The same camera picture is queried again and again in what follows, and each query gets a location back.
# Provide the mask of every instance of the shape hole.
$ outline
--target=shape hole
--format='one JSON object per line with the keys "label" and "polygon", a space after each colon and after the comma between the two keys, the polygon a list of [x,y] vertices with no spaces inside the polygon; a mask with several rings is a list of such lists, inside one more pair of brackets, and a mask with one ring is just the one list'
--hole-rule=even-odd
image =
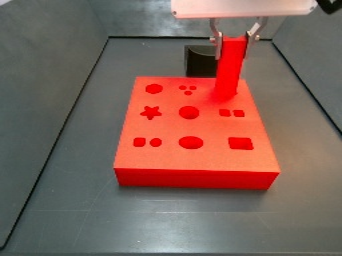
{"label": "shape hole", "polygon": [[162,91],[162,86],[160,84],[149,84],[145,86],[145,92],[156,94]]}
{"label": "shape hole", "polygon": [[220,116],[225,116],[225,117],[231,116],[229,110],[228,109],[220,109],[219,110],[219,115]]}
{"label": "shape hole", "polygon": [[137,138],[133,139],[133,146],[134,147],[142,147],[144,144],[145,144],[145,138],[137,137]]}
{"label": "shape hole", "polygon": [[179,115],[185,119],[195,119],[199,116],[199,110],[192,106],[184,106],[179,109]]}
{"label": "shape hole", "polygon": [[243,110],[232,110],[235,117],[244,117],[244,111]]}
{"label": "shape hole", "polygon": [[160,140],[158,138],[150,139],[149,145],[150,145],[152,147],[158,147],[158,146],[161,145],[161,140]]}
{"label": "shape hole", "polygon": [[252,143],[249,138],[229,137],[228,144],[231,149],[252,150]]}
{"label": "shape hole", "polygon": [[145,116],[148,120],[152,120],[153,117],[161,116],[161,112],[158,111],[158,107],[144,107],[144,112],[140,113],[141,116]]}
{"label": "shape hole", "polygon": [[197,149],[203,146],[203,140],[195,136],[185,136],[179,139],[179,145],[185,149]]}

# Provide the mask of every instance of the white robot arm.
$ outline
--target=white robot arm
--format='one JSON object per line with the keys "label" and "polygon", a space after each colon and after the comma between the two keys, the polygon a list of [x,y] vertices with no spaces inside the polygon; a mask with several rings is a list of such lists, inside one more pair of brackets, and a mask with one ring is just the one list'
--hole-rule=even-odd
{"label": "white robot arm", "polygon": [[207,18],[216,45],[215,58],[220,58],[221,33],[216,29],[219,18],[257,17],[247,31],[248,46],[259,40],[259,33],[269,16],[307,15],[316,7],[315,0],[171,0],[171,12],[179,19]]}

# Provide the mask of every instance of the square hole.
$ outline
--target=square hole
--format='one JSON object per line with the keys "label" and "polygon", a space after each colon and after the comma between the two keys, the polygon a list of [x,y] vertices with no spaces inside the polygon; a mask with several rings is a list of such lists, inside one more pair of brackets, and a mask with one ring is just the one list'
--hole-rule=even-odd
{"label": "square hole", "polygon": [[144,144],[145,144],[145,138],[137,137],[137,138],[133,139],[133,146],[134,147],[142,147]]}
{"label": "square hole", "polygon": [[252,150],[252,142],[249,138],[229,137],[228,144],[231,149]]}
{"label": "square hole", "polygon": [[232,110],[235,117],[244,117],[244,111],[243,110]]}
{"label": "square hole", "polygon": [[219,110],[219,115],[220,115],[220,116],[229,117],[229,110],[221,108],[221,109]]}

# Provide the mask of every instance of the red shape sorter block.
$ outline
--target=red shape sorter block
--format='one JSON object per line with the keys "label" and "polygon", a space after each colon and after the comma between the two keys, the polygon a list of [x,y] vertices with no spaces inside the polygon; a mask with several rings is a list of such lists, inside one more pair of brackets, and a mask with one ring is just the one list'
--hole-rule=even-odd
{"label": "red shape sorter block", "polygon": [[244,80],[219,100],[213,78],[137,77],[113,169],[121,186],[267,189],[279,166]]}

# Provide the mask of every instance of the black object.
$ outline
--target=black object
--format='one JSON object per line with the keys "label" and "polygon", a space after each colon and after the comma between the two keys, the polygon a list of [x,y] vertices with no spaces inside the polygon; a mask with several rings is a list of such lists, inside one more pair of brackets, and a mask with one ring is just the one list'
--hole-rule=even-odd
{"label": "black object", "polygon": [[184,55],[187,77],[216,76],[215,46],[185,45]]}
{"label": "black object", "polygon": [[332,2],[329,0],[316,0],[316,2],[319,4],[321,10],[327,14],[332,14],[342,8],[342,0],[335,0]]}

